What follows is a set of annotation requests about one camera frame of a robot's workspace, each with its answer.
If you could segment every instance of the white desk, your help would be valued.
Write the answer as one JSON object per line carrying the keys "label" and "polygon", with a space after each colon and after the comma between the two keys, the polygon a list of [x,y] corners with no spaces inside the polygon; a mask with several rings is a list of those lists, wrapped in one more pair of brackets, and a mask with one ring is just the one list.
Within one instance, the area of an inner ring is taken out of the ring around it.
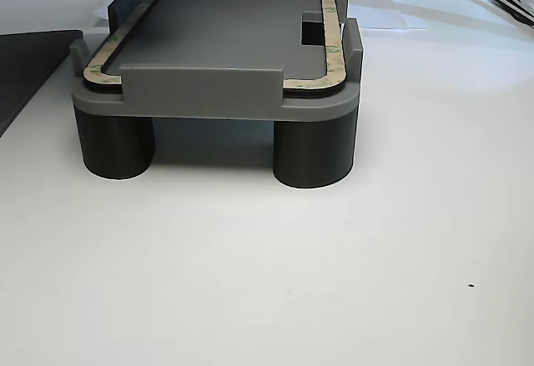
{"label": "white desk", "polygon": [[[0,33],[94,27],[45,1]],[[148,172],[93,176],[65,63],[0,139],[0,364],[532,365],[534,32],[406,3],[431,29],[365,33],[354,170],[312,191],[268,123],[160,122]]]}

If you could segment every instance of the gray plastic base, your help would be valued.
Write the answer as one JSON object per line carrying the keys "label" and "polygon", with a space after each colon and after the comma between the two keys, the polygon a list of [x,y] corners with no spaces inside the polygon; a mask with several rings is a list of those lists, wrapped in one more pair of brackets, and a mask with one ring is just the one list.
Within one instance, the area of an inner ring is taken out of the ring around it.
{"label": "gray plastic base", "polygon": [[[113,179],[142,173],[154,153],[150,118],[272,120],[274,173],[282,183],[339,181],[353,163],[363,47],[356,20],[345,19],[347,0],[336,4],[346,21],[346,81],[320,98],[284,90],[288,76],[325,73],[320,0],[159,0],[107,65],[120,73],[121,93],[86,85],[87,47],[78,40],[71,47],[73,103],[88,169]],[[121,0],[114,6],[130,8]]]}

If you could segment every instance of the white paper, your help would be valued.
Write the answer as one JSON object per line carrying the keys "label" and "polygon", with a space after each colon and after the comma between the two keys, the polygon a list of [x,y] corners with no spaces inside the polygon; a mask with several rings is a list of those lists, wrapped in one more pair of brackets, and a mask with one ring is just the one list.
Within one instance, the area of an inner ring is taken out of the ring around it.
{"label": "white paper", "polygon": [[356,18],[360,28],[368,29],[427,29],[424,20],[403,14],[397,3],[402,0],[349,0],[348,15]]}

